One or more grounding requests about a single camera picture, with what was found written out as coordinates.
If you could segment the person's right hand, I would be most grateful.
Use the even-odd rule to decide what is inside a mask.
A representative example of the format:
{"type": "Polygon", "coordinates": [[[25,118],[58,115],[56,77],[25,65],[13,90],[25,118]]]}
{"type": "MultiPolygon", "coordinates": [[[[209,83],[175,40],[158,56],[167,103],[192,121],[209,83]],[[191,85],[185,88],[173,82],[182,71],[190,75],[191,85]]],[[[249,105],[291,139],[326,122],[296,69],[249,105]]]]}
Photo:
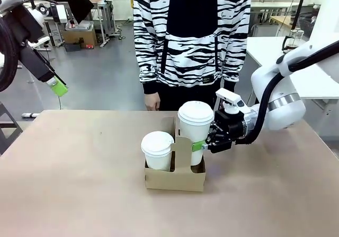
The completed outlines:
{"type": "Polygon", "coordinates": [[[158,111],[160,108],[159,94],[145,94],[145,106],[148,111],[158,111]]]}

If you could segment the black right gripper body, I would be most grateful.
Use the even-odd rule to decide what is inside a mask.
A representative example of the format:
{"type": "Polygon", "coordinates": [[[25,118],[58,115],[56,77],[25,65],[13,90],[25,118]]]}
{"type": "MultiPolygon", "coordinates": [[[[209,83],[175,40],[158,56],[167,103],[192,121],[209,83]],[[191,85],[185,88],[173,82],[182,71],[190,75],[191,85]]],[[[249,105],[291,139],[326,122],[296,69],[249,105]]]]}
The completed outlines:
{"type": "Polygon", "coordinates": [[[215,112],[214,122],[220,127],[220,140],[231,139],[232,141],[244,136],[244,114],[229,114],[224,109],[215,112]]]}

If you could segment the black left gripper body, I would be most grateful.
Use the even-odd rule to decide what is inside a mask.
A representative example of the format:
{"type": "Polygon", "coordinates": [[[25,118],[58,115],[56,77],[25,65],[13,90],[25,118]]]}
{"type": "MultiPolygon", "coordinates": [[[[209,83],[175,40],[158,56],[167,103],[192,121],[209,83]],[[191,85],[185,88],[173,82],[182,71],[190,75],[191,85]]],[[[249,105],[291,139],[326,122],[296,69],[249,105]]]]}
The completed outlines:
{"type": "Polygon", "coordinates": [[[9,8],[3,13],[3,49],[34,48],[44,37],[43,15],[29,8],[9,8]]]}

